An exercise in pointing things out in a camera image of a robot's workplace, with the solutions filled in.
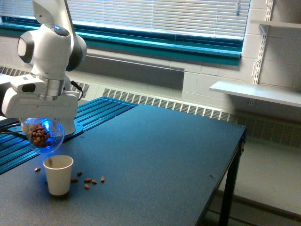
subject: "transparent bowl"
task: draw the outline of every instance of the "transparent bowl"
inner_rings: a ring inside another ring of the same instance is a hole
[[[64,140],[64,129],[55,120],[30,118],[22,121],[21,125],[23,133],[37,153],[53,152]]]

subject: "paper cup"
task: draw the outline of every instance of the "paper cup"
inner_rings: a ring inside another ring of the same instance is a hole
[[[67,155],[55,155],[43,162],[50,194],[63,195],[69,191],[72,164],[73,159]]]

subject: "table leg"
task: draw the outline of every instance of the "table leg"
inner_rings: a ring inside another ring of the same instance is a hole
[[[236,152],[234,159],[228,169],[226,186],[225,186],[224,196],[222,199],[222,209],[221,209],[221,215],[219,219],[219,226],[228,225],[232,198],[234,194],[234,188],[235,188],[236,177],[238,172],[239,160],[243,149],[242,147],[243,143],[244,141],[240,142],[238,146],[238,151]]]

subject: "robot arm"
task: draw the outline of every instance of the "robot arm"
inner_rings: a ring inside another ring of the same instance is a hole
[[[7,89],[2,112],[8,118],[51,118],[65,134],[75,131],[78,92],[63,90],[65,71],[75,69],[85,58],[87,46],[72,24],[66,0],[33,0],[38,30],[24,33],[18,55],[32,65],[31,74],[14,77]]]
[[[40,24],[56,24],[69,32],[71,55],[66,70],[74,70],[85,59],[87,46],[74,31],[67,0],[33,0],[32,4],[34,16]]]

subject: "white shelf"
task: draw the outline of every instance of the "white shelf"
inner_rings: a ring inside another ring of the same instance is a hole
[[[211,91],[248,97],[273,103],[301,107],[301,91],[246,82],[218,81],[209,88]]]
[[[263,21],[263,20],[251,20],[252,24],[267,25],[272,27],[283,27],[283,28],[296,28],[301,29],[301,24],[292,24],[284,22],[273,22],[273,21]]]

